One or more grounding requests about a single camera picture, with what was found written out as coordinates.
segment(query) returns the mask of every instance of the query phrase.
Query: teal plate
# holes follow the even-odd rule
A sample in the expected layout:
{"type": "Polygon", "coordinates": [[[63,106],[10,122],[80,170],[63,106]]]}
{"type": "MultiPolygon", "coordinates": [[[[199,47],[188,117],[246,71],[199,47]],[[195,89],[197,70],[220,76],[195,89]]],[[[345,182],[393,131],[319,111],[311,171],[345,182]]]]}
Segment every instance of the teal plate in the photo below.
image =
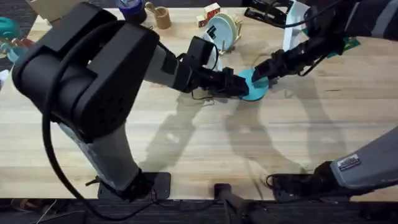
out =
{"type": "Polygon", "coordinates": [[[256,101],[260,100],[268,90],[268,78],[264,77],[259,79],[256,82],[251,81],[251,77],[253,76],[254,68],[249,68],[243,70],[241,73],[238,74],[239,77],[246,79],[246,84],[249,87],[249,94],[246,96],[240,96],[240,99],[246,101],[256,101]]]}

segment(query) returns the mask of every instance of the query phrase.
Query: black cable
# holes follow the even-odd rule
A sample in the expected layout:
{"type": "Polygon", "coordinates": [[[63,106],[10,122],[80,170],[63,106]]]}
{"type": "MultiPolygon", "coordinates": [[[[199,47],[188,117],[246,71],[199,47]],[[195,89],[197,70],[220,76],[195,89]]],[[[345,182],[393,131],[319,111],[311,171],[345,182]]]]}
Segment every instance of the black cable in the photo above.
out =
{"type": "Polygon", "coordinates": [[[213,68],[212,68],[212,70],[214,70],[214,69],[216,68],[216,66],[217,66],[218,57],[220,56],[220,53],[218,52],[218,49],[217,49],[216,44],[215,44],[215,43],[212,43],[212,44],[213,44],[214,48],[216,49],[216,62],[214,63],[214,66],[213,66],[213,68]]]}
{"type": "Polygon", "coordinates": [[[311,67],[307,71],[305,71],[304,74],[300,74],[299,73],[297,75],[300,76],[300,77],[304,77],[304,76],[308,75],[317,65],[319,65],[319,63],[321,63],[323,61],[323,59],[326,58],[326,56],[327,55],[324,55],[324,56],[320,57],[313,65],[311,65],[311,67]]]}
{"type": "Polygon", "coordinates": [[[328,5],[327,7],[323,8],[323,9],[322,9],[321,11],[319,11],[318,13],[316,13],[316,14],[310,16],[309,18],[307,18],[307,19],[305,19],[305,20],[302,20],[302,21],[300,21],[300,22],[295,22],[295,23],[293,23],[293,24],[277,24],[277,23],[275,23],[275,22],[272,22],[272,21],[269,19],[269,17],[268,17],[268,14],[269,14],[269,11],[271,10],[271,8],[273,7],[273,5],[275,5],[275,4],[278,2],[278,0],[273,0],[273,1],[270,3],[269,7],[267,7],[267,10],[265,11],[264,19],[266,20],[266,22],[267,22],[268,24],[270,24],[270,25],[272,25],[272,26],[274,26],[274,27],[278,27],[278,28],[295,27],[295,26],[302,25],[302,24],[304,24],[304,23],[306,23],[306,22],[310,22],[311,20],[315,19],[316,17],[318,17],[318,16],[322,15],[323,13],[327,12],[327,10],[333,9],[334,7],[336,7],[338,4],[342,3],[343,1],[345,1],[345,0],[337,0],[337,1],[333,2],[333,3],[331,3],[330,5],[328,5]]]}
{"type": "Polygon", "coordinates": [[[109,22],[107,24],[103,24],[94,30],[92,30],[89,34],[84,36],[82,39],[79,40],[79,42],[72,48],[70,51],[66,54],[65,58],[61,61],[60,67],[55,74],[53,80],[51,81],[50,84],[50,89],[47,92],[45,96],[45,101],[44,101],[44,107],[43,107],[43,117],[42,117],[42,135],[43,135],[43,142],[45,146],[45,151],[47,153],[47,157],[49,159],[49,162],[52,166],[52,169],[54,170],[55,174],[61,181],[61,183],[69,190],[69,192],[76,197],[84,206],[86,206],[96,217],[107,220],[107,221],[123,221],[127,220],[128,218],[133,217],[137,213],[141,212],[142,210],[146,209],[147,207],[150,207],[153,205],[155,202],[148,203],[147,205],[143,206],[142,208],[132,212],[130,215],[127,215],[125,217],[121,218],[113,218],[113,217],[108,217],[105,215],[100,214],[88,201],[85,199],[79,191],[77,191],[76,188],[70,183],[68,178],[65,176],[63,173],[60,164],[58,163],[57,157],[55,156],[54,148],[52,145],[52,140],[51,140],[51,127],[50,127],[50,117],[51,117],[51,111],[52,111],[52,105],[55,101],[55,96],[56,96],[56,90],[58,89],[58,86],[60,84],[60,80],[63,77],[63,74],[65,73],[66,69],[68,68],[68,65],[72,62],[73,58],[76,56],[76,54],[79,53],[79,51],[82,50],[82,48],[89,42],[91,41],[94,37],[98,37],[103,32],[107,31],[110,28],[115,28],[115,27],[121,27],[125,22],[124,21],[114,21],[114,22],[109,22]]]}

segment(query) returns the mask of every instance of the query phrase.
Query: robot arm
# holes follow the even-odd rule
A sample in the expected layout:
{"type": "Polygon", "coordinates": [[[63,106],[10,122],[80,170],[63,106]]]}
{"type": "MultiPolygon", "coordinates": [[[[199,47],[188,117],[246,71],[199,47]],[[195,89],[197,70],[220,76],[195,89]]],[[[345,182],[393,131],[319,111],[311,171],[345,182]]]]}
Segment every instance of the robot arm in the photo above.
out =
{"type": "MultiPolygon", "coordinates": [[[[320,12],[331,1],[317,1],[305,18],[320,12]]],[[[252,80],[295,75],[314,66],[332,52],[343,53],[344,37],[375,37],[398,40],[398,1],[342,1],[306,23],[306,42],[284,52],[280,50],[256,67],[252,80]]],[[[334,161],[325,162],[313,175],[274,174],[270,188],[280,201],[362,195],[398,184],[398,128],[334,161]]]]}
{"type": "MultiPolygon", "coordinates": [[[[116,20],[108,11],[79,4],[17,61],[12,72],[16,88],[43,112],[66,54],[92,30],[116,20]]],[[[194,37],[181,61],[155,32],[119,24],[93,37],[73,57],[59,83],[51,120],[79,145],[108,190],[133,200],[147,193],[138,195],[147,183],[131,156],[124,123],[143,80],[185,93],[201,87],[227,96],[245,95],[248,87],[230,68],[202,67],[214,47],[207,41],[194,37]]],[[[170,187],[170,182],[163,184],[170,187]]]]}

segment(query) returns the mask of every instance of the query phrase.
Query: green object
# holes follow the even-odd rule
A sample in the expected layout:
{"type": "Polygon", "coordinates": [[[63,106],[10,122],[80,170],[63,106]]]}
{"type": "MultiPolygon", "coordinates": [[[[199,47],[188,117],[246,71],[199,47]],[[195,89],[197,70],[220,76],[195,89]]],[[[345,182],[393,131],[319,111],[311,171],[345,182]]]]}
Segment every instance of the green object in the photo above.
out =
{"type": "MultiPolygon", "coordinates": [[[[308,34],[307,29],[303,29],[303,32],[304,32],[305,35],[308,34]]],[[[345,37],[344,38],[344,43],[345,43],[345,46],[344,46],[343,52],[345,52],[346,50],[352,49],[352,48],[354,48],[356,46],[361,45],[361,43],[355,37],[345,37]]],[[[328,56],[326,56],[326,57],[327,58],[331,58],[331,57],[334,57],[336,55],[338,55],[338,54],[336,52],[334,52],[334,53],[328,54],[328,56]]]]}

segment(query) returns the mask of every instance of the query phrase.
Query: wooden tabletop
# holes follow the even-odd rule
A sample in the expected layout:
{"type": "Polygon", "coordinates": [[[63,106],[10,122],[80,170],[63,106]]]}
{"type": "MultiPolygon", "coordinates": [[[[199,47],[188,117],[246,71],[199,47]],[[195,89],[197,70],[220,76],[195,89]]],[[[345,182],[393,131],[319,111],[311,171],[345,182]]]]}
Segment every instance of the wooden tabletop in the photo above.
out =
{"type": "MultiPolygon", "coordinates": [[[[110,9],[122,19],[117,9],[110,9]]],[[[283,30],[223,9],[243,20],[236,49],[222,56],[224,66],[253,67],[281,48],[283,30]]],[[[170,9],[173,25],[155,30],[176,55],[186,52],[203,9],[170,9]]],[[[146,25],[153,24],[149,14],[146,25]]],[[[29,38],[49,26],[38,18],[29,38]]],[[[285,77],[261,100],[195,101],[190,95],[144,82],[128,117],[131,152],[144,171],[172,174],[171,198],[212,198],[213,185],[273,199],[261,179],[274,173],[312,173],[325,160],[353,152],[398,124],[398,44],[359,39],[362,45],[322,62],[307,77],[285,77]]],[[[0,198],[71,197],[44,152],[41,114],[8,79],[0,91],[0,198]]],[[[68,178],[88,198],[85,187],[95,170],[78,146],[53,125],[57,157],[68,178]]],[[[355,200],[398,201],[390,187],[355,200]]]]}

